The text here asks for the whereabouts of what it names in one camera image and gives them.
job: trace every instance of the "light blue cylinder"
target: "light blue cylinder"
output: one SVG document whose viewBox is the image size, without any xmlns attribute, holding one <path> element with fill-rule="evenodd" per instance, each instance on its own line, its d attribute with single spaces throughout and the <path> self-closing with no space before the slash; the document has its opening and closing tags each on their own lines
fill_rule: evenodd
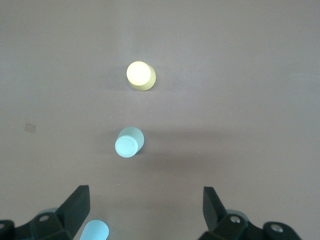
<svg viewBox="0 0 320 240">
<path fill-rule="evenodd" d="M 108 236 L 107 224 L 101 220 L 91 220 L 85 225 L 80 240 L 106 240 Z"/>
<path fill-rule="evenodd" d="M 134 156 L 144 145 L 145 137 L 140 129 L 134 126 L 124 128 L 115 142 L 115 151 L 123 158 Z"/>
</svg>

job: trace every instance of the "light blue object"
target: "light blue object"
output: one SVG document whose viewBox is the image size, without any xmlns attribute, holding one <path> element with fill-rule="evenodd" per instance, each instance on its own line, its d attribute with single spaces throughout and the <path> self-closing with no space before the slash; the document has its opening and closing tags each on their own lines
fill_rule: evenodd
<svg viewBox="0 0 320 240">
<path fill-rule="evenodd" d="M 107 224 L 101 220 L 92 220 L 85 225 L 80 240 L 106 240 L 108 236 Z"/>
<path fill-rule="evenodd" d="M 140 129 L 134 126 L 124 128 L 115 142 L 116 152 L 124 158 L 134 156 L 144 145 L 145 137 Z"/>
</svg>

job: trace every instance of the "yellow cylinder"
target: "yellow cylinder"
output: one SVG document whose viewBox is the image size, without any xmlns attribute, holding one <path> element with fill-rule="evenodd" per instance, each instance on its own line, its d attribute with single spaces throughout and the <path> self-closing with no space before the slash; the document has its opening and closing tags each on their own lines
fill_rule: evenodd
<svg viewBox="0 0 320 240">
<path fill-rule="evenodd" d="M 139 91 L 149 90 L 156 82 L 155 70 L 143 61 L 131 63 L 126 70 L 126 76 L 130 84 Z"/>
</svg>

